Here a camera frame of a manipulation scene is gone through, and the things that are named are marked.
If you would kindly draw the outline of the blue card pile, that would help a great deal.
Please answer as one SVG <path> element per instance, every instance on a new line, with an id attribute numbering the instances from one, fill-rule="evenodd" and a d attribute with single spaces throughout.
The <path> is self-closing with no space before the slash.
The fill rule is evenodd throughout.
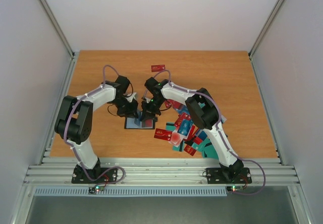
<path id="1" fill-rule="evenodd" d="M 138 110 L 138 111 L 137 111 L 137 114 L 138 114 L 138 118 L 136 119 L 136 124 L 137 124 L 137 125 L 141 125 L 141 116 L 142 116 L 142 111 L 141 111 L 141 110 Z"/>

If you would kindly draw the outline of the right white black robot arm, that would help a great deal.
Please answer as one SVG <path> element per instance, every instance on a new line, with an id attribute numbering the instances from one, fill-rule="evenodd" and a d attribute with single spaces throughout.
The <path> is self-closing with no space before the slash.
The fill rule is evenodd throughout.
<path id="1" fill-rule="evenodd" d="M 166 100 L 186 105 L 193 124 L 206 133 L 214 146 L 224 181 L 231 183 L 240 177 L 244 164 L 232 149 L 222 127 L 220 110 L 205 88 L 187 89 L 167 79 L 159 82 L 153 77 L 147 79 L 144 86 L 152 99 L 142 101 L 142 121 L 161 115 L 159 108 Z"/>

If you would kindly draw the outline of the black leather card holder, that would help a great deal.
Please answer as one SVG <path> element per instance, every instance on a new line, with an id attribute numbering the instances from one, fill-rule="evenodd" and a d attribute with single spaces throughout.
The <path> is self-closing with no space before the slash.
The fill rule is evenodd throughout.
<path id="1" fill-rule="evenodd" d="M 127 130 L 153 130 L 155 129 L 155 121 L 153 119 L 148 119 L 141 121 L 141 113 L 142 111 L 138 110 L 138 117 L 137 118 L 125 118 L 124 129 Z"/>

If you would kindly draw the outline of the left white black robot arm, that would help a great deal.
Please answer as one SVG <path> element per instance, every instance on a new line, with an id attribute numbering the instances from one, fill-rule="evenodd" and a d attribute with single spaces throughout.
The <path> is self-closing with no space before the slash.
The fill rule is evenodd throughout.
<path id="1" fill-rule="evenodd" d="M 62 100 L 55 132 L 70 146 L 78 160 L 77 169 L 91 183 L 99 181 L 103 175 L 99 158 L 89 140 L 93 113 L 110 103 L 117 108 L 118 116 L 138 118 L 136 93 L 126 94 L 130 86 L 132 85 L 127 77 L 118 76 L 114 82 L 105 80 L 88 93 L 77 97 L 67 95 Z"/>

